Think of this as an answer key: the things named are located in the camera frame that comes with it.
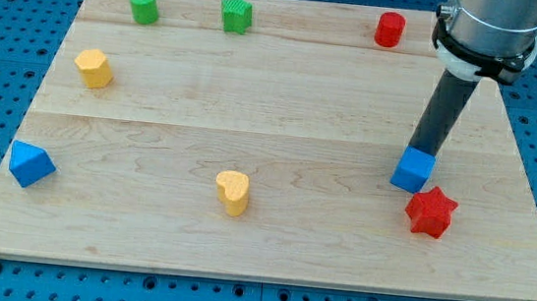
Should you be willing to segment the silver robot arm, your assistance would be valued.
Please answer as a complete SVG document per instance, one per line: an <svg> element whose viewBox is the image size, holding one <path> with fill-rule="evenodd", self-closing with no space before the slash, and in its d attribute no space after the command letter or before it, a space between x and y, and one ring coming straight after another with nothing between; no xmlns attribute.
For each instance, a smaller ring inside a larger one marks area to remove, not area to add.
<svg viewBox="0 0 537 301"><path fill-rule="evenodd" d="M537 0L446 0L432 33L448 72L509 86L537 56Z"/></svg>

